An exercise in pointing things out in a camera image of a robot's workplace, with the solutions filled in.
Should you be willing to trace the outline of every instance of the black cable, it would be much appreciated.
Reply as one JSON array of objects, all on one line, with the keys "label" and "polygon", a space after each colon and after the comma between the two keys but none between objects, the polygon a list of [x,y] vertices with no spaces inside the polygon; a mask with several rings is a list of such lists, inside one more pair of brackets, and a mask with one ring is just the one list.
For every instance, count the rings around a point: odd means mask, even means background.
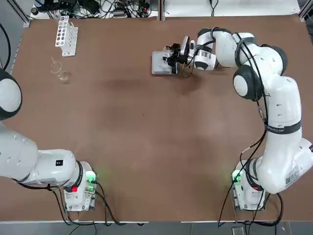
[{"label": "black cable", "polygon": [[97,192],[97,191],[96,191],[96,194],[102,198],[102,201],[104,202],[104,205],[105,205],[106,208],[108,209],[109,215],[110,215],[111,219],[113,220],[113,222],[114,222],[116,225],[119,225],[119,226],[126,225],[126,223],[120,223],[120,222],[118,222],[118,221],[114,218],[114,216],[113,216],[113,214],[112,214],[112,211],[111,211],[111,209],[110,209],[110,207],[109,207],[109,205],[108,205],[106,199],[104,198],[104,196],[102,196],[102,195],[101,195],[99,192]]},{"label": "black cable", "polygon": [[[254,149],[254,151],[252,152],[252,154],[250,155],[250,157],[248,158],[248,160],[245,162],[245,164],[241,167],[241,169],[239,170],[239,172],[238,172],[238,174],[236,175],[235,179],[240,175],[241,171],[244,169],[244,167],[246,166],[246,164],[248,163],[248,161],[253,157],[253,155],[255,154],[255,152],[256,152],[256,151],[258,150],[258,148],[260,147],[261,143],[263,142],[263,140],[264,140],[264,138],[265,138],[266,132],[267,132],[267,131],[264,130],[264,133],[263,133],[262,137],[260,138],[259,141],[257,141],[257,142],[259,142],[258,145],[257,145],[257,147]],[[227,197],[228,197],[228,195],[229,195],[229,192],[230,192],[230,190],[232,189],[234,183],[235,183],[235,181],[232,180],[232,183],[231,183],[231,185],[230,185],[230,187],[229,187],[229,189],[228,189],[228,191],[227,191],[227,194],[226,194],[226,196],[225,196],[225,199],[224,199],[224,202],[223,202],[223,205],[222,205],[222,209],[221,209],[221,213],[220,213],[220,217],[219,217],[219,221],[218,221],[218,224],[217,224],[217,227],[218,227],[218,228],[219,228],[221,225],[223,225],[223,223],[220,224],[220,223],[221,223],[222,214],[223,214],[223,210],[224,210],[225,203],[226,203]]]},{"label": "black cable", "polygon": [[188,64],[186,64],[185,67],[189,66],[189,65],[191,64],[191,62],[192,62],[193,60],[195,60],[196,55],[198,54],[198,52],[199,52],[201,49],[203,49],[205,46],[207,46],[207,45],[209,45],[209,44],[211,44],[211,43],[214,43],[214,42],[215,42],[215,40],[212,40],[212,41],[209,41],[209,42],[206,42],[206,43],[200,45],[200,46],[196,49],[196,51],[195,51],[195,53],[194,53],[194,56],[191,58],[190,62],[189,62]]},{"label": "black cable", "polygon": [[256,210],[255,210],[255,213],[254,213],[254,216],[253,216],[253,218],[252,218],[252,221],[251,221],[251,223],[249,224],[248,234],[247,234],[247,235],[250,235],[250,228],[251,228],[251,225],[253,224],[253,222],[254,222],[254,220],[255,220],[255,217],[256,217],[256,214],[257,214],[258,209],[259,209],[259,207],[260,207],[260,204],[261,204],[263,195],[264,195],[264,190],[262,190],[262,194],[261,194],[260,201],[259,201],[259,203],[258,203],[258,206],[257,206]]},{"label": "black cable", "polygon": [[97,227],[96,227],[96,224],[93,224],[94,225],[94,235],[97,235]]},{"label": "black cable", "polygon": [[71,226],[71,224],[68,224],[68,223],[66,222],[65,218],[64,218],[63,210],[61,209],[60,201],[59,201],[59,198],[58,198],[57,194],[55,193],[55,191],[52,191],[52,193],[54,194],[55,198],[57,199],[58,206],[59,206],[59,210],[60,210],[60,213],[61,213],[63,222],[64,222],[66,225]]},{"label": "black cable", "polygon": [[216,1],[216,4],[213,7],[212,0],[210,0],[210,5],[211,5],[211,8],[212,8],[211,17],[214,16],[214,13],[215,13],[214,10],[215,10],[215,7],[217,6],[217,4],[219,4],[219,0]]},{"label": "black cable", "polygon": [[283,213],[284,213],[284,202],[283,202],[283,199],[279,193],[277,193],[276,195],[278,196],[278,198],[280,200],[280,206],[281,206],[277,220],[274,221],[273,223],[254,221],[255,224],[266,226],[266,227],[273,227],[273,226],[276,226],[279,224],[279,222],[281,221],[281,219],[283,217]]},{"label": "black cable", "polygon": [[249,63],[250,63],[250,66],[252,67],[252,69],[253,69],[253,66],[252,66],[252,64],[251,64],[250,59],[253,60],[253,63],[254,63],[254,65],[255,65],[255,68],[256,68],[256,70],[257,70],[257,72],[258,72],[258,76],[259,76],[260,83],[261,83],[261,88],[262,88],[262,95],[263,95],[263,100],[264,100],[265,113],[266,113],[265,124],[268,124],[268,105],[267,105],[267,101],[266,101],[266,95],[265,95],[265,91],[264,91],[264,84],[263,84],[263,81],[262,81],[261,73],[260,73],[259,67],[258,67],[258,65],[257,65],[257,63],[256,63],[256,61],[255,61],[255,59],[254,59],[254,57],[253,57],[253,55],[252,55],[250,49],[248,48],[248,46],[247,46],[245,43],[243,43],[243,45],[245,46],[246,50],[248,51],[248,53],[249,53],[249,55],[250,55],[250,58],[248,58],[246,52],[241,48],[241,49],[242,49],[242,52],[245,54],[246,58],[248,59],[248,61],[249,61]]},{"label": "black cable", "polygon": [[72,232],[70,232],[69,235],[72,235],[72,233],[73,233],[76,229],[78,229],[79,226],[80,226],[80,225],[78,225],[76,228],[74,228],[74,229],[72,230]]},{"label": "black cable", "polygon": [[6,63],[5,65],[3,66],[3,70],[6,70],[6,68],[8,67],[9,63],[10,63],[10,60],[11,60],[11,43],[10,43],[10,39],[9,39],[9,36],[8,34],[6,33],[4,27],[2,26],[2,24],[0,23],[0,28],[2,29],[4,35],[5,35],[5,38],[6,38],[6,42],[8,44],[8,58],[6,60]]}]

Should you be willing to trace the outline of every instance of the white label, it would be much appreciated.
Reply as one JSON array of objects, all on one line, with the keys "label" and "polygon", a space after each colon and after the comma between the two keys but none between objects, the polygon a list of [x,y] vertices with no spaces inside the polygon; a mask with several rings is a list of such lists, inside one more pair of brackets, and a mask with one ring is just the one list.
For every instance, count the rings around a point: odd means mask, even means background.
[{"label": "white label", "polygon": [[206,68],[206,70],[213,70],[215,67],[215,62],[216,62],[216,55],[214,54],[210,54],[209,56],[209,60],[207,61],[208,63],[208,67]]},{"label": "white label", "polygon": [[300,178],[299,167],[295,160],[293,160],[292,165],[293,169],[286,177],[286,188],[288,188],[290,185],[292,185]]},{"label": "white label", "polygon": [[65,199],[67,199],[67,200],[73,199],[73,194],[72,193],[66,193],[65,194]]}]

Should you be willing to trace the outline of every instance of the floor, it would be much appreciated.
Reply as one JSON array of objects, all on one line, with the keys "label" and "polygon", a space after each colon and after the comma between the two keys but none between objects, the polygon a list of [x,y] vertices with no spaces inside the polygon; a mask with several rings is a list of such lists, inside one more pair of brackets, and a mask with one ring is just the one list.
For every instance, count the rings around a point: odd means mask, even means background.
[{"label": "floor", "polygon": [[[1,224],[1,235],[69,235],[76,227],[64,223],[17,223]],[[154,222],[140,227],[137,224],[124,226],[111,225],[105,227],[96,225],[97,234],[101,235],[231,235],[232,228],[240,227],[226,223],[217,230],[216,223],[179,223]],[[309,235],[313,233],[313,222],[281,222],[277,225],[277,235]],[[94,226],[80,226],[72,235],[94,235]],[[274,235],[273,227],[265,228],[252,225],[251,235]]]}]

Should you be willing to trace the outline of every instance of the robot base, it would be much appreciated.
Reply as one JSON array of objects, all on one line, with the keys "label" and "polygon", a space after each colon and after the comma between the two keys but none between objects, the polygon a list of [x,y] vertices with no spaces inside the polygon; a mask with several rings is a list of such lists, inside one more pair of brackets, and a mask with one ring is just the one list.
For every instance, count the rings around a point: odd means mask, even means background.
[{"label": "robot base", "polygon": [[96,201],[97,184],[91,183],[96,181],[97,176],[92,171],[87,162],[80,162],[83,167],[83,178],[80,185],[73,189],[72,192],[64,190],[64,198],[67,211],[81,212],[94,211]]},{"label": "robot base", "polygon": [[260,202],[258,210],[262,210],[264,207],[265,193],[262,194],[261,191],[253,189],[247,182],[246,173],[244,170],[240,172],[240,175],[235,179],[238,172],[242,168],[241,163],[239,162],[231,175],[231,180],[235,180],[235,183],[232,188],[232,200],[234,212],[236,211],[255,211]]}]

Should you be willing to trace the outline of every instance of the barcode label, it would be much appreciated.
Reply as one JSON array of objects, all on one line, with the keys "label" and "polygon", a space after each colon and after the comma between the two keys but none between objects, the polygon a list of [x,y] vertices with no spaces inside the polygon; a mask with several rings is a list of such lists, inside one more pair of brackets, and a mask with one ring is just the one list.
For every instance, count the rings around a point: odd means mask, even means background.
[{"label": "barcode label", "polygon": [[298,164],[295,161],[293,161],[292,164],[294,167],[286,178],[286,188],[288,188],[290,185],[292,185],[300,178]]}]

